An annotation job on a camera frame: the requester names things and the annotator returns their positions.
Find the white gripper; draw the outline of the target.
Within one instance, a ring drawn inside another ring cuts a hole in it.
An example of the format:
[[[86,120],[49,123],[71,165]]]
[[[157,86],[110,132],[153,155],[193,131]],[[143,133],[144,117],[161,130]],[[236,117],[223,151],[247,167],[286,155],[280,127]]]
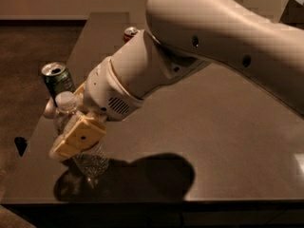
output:
[[[74,96],[77,104],[84,99],[91,111],[77,111],[50,148],[49,156],[60,162],[95,146],[106,134],[106,116],[110,121],[122,121],[143,106],[143,100],[132,96],[118,80],[110,57],[89,73]]]

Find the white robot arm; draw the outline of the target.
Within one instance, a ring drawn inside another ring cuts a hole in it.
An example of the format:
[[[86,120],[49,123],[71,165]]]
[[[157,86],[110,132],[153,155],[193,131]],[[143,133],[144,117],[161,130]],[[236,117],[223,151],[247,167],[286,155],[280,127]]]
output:
[[[65,161],[95,147],[108,121],[211,63],[226,65],[304,113],[304,30],[261,17],[234,0],[148,0],[147,28],[90,71],[76,111],[49,151]]]

